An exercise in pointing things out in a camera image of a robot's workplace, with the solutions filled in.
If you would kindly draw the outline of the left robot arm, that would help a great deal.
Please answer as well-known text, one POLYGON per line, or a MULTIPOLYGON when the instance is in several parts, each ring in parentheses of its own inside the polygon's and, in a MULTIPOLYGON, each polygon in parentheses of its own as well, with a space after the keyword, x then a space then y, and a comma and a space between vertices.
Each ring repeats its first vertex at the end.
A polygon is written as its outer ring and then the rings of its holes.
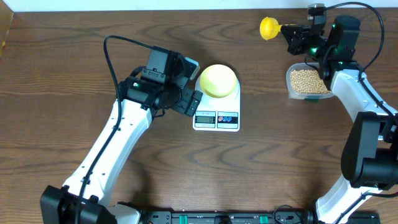
POLYGON ((49 185, 40 198, 44 223, 139 223, 126 204, 110 206, 118 176, 136 142, 158 112, 193 116, 202 93, 187 88, 200 66, 178 52, 153 46, 147 65, 116 85, 109 119, 79 168, 61 188, 49 185))

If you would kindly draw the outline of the yellow plastic measuring scoop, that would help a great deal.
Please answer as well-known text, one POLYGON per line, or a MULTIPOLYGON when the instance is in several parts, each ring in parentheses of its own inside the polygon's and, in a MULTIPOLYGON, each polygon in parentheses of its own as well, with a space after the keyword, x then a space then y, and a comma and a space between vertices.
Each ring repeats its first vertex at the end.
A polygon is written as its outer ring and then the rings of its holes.
POLYGON ((272 17, 265 17, 260 24, 259 32, 263 39, 270 40, 277 36, 282 25, 272 17))

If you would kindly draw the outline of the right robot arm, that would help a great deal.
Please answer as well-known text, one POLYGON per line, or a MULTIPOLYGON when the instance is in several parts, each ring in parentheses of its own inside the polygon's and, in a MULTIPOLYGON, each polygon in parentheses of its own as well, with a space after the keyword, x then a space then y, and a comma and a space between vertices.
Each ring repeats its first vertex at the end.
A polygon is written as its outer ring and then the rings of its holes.
POLYGON ((342 102, 353 120, 341 155, 341 175, 315 203, 307 223, 346 223, 370 197, 395 197, 386 191, 397 185, 397 110, 369 83, 364 68, 353 60, 360 21, 337 16, 323 36, 325 16, 310 26, 286 24, 278 30, 293 55, 307 53, 318 62, 325 86, 342 102))

